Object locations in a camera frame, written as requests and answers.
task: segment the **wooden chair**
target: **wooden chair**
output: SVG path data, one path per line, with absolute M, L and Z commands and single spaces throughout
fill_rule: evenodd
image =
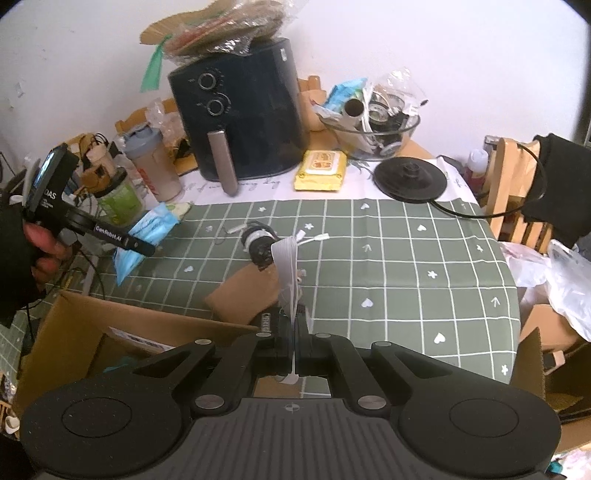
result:
M 162 101 L 162 104 L 164 105 L 164 112 L 166 113 L 178 111 L 178 107 L 176 102 L 174 101 L 174 98 L 167 98 L 166 100 Z M 122 134 L 123 132 L 127 132 L 134 126 L 144 123 L 146 121 L 147 109 L 147 107 L 139 108 L 135 112 L 133 112 L 129 117 L 127 117 L 127 120 L 119 120 L 115 122 L 115 129 L 117 130 L 117 133 Z
M 536 140 L 525 145 L 540 155 L 540 143 Z M 483 191 L 488 196 L 483 202 L 486 214 L 510 210 L 523 203 L 534 181 L 536 161 L 515 140 L 501 138 L 486 173 Z M 508 233 L 508 241 L 527 245 L 540 253 L 546 253 L 552 238 L 552 226 L 544 222 L 526 223 L 518 212 L 508 217 L 489 220 L 491 230 L 499 239 Z

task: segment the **blue package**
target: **blue package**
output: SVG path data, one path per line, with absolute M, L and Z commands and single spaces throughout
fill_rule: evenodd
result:
M 363 78 L 349 80 L 348 82 L 335 85 L 330 91 L 329 97 L 323 107 L 332 110 L 333 112 L 340 113 L 345 102 L 355 96 L 357 92 L 360 92 L 367 81 L 367 78 Z
M 130 235 L 136 236 L 154 246 L 158 245 L 164 237 L 180 223 L 167 208 L 165 203 L 160 203 L 146 213 L 138 223 L 129 231 Z M 115 252 L 114 263 L 117 273 L 117 285 L 121 285 L 127 275 L 137 267 L 145 257 L 132 250 L 118 248 Z

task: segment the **green tablecloth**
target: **green tablecloth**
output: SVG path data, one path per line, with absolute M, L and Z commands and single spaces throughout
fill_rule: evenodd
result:
M 475 211 L 461 200 L 445 205 Z M 203 299 L 250 262 L 239 233 L 225 234 L 245 219 L 268 223 L 279 236 L 299 230 L 306 237 L 330 235 L 298 250 L 298 268 L 305 271 L 302 302 L 314 333 L 344 335 L 359 347 L 388 339 L 509 381 L 519 311 L 501 250 L 484 220 L 451 218 L 430 205 L 363 199 L 192 206 L 156 256 L 121 286 L 112 260 L 101 259 L 108 299 L 212 318 Z M 100 296 L 96 280 L 92 295 Z M 44 303 L 35 313 L 47 308 Z M 304 389 L 307 395 L 328 392 L 316 378 L 307 379 Z

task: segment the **white label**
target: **white label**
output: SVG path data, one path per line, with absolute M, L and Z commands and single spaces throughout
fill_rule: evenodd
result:
M 298 300 L 296 238 L 288 236 L 272 244 L 271 255 L 279 274 L 279 304 L 284 312 L 289 312 L 293 327 Z
M 128 340 L 133 343 L 138 343 L 140 345 L 147 345 L 149 347 L 155 348 L 156 350 L 160 350 L 161 352 L 166 352 L 167 350 L 172 350 L 174 347 L 170 345 L 165 345 L 163 343 L 154 342 L 153 340 L 148 340 L 147 338 L 143 338 L 137 335 L 132 335 L 131 333 L 124 332 L 123 330 L 119 330 L 117 328 L 109 327 L 111 332 L 113 332 L 116 336 Z
M 339 169 L 340 152 L 319 150 L 306 155 L 306 173 L 311 175 L 334 175 Z

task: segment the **clear plastic bag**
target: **clear plastic bag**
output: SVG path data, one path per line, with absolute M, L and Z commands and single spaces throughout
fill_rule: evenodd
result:
M 146 110 L 146 120 L 153 128 L 162 132 L 163 143 L 167 148 L 174 148 L 186 137 L 183 121 L 178 112 L 166 113 L 162 100 L 153 101 Z
M 383 90 L 382 95 L 385 98 L 400 98 L 404 103 L 402 112 L 408 116 L 418 115 L 419 109 L 428 102 L 425 92 L 417 85 L 406 67 L 391 70 L 374 84 L 375 90 Z
M 546 283 L 550 265 L 547 257 L 525 245 L 508 242 L 499 244 L 517 287 L 530 288 Z
M 307 0 L 244 0 L 219 15 L 182 24 L 163 45 L 176 63 L 209 53 L 247 55 L 256 38 L 271 38 L 291 21 Z
M 184 12 L 150 25 L 140 42 L 156 45 L 141 91 L 160 87 L 162 60 L 177 66 L 212 53 L 249 53 L 255 39 L 271 38 L 291 22 L 308 0 L 215 0 L 196 12 Z
M 546 290 L 552 308 L 591 342 L 591 262 L 556 240 L 548 246 Z

